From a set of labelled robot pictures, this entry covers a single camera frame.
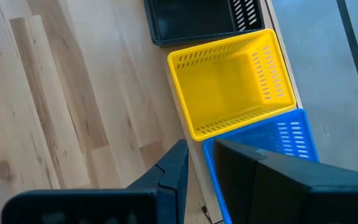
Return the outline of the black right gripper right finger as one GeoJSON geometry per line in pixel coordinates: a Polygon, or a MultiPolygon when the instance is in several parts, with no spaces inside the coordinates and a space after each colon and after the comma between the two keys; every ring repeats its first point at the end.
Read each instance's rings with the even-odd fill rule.
{"type": "Polygon", "coordinates": [[[214,165],[233,223],[358,223],[358,172],[214,141],[214,165]]]}

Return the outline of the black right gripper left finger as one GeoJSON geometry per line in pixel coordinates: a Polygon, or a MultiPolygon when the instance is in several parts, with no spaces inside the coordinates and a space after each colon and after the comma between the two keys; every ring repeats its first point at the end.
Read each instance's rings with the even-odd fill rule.
{"type": "Polygon", "coordinates": [[[30,190],[5,204],[1,222],[183,223],[187,186],[188,145],[181,139],[124,189],[30,190]]]}

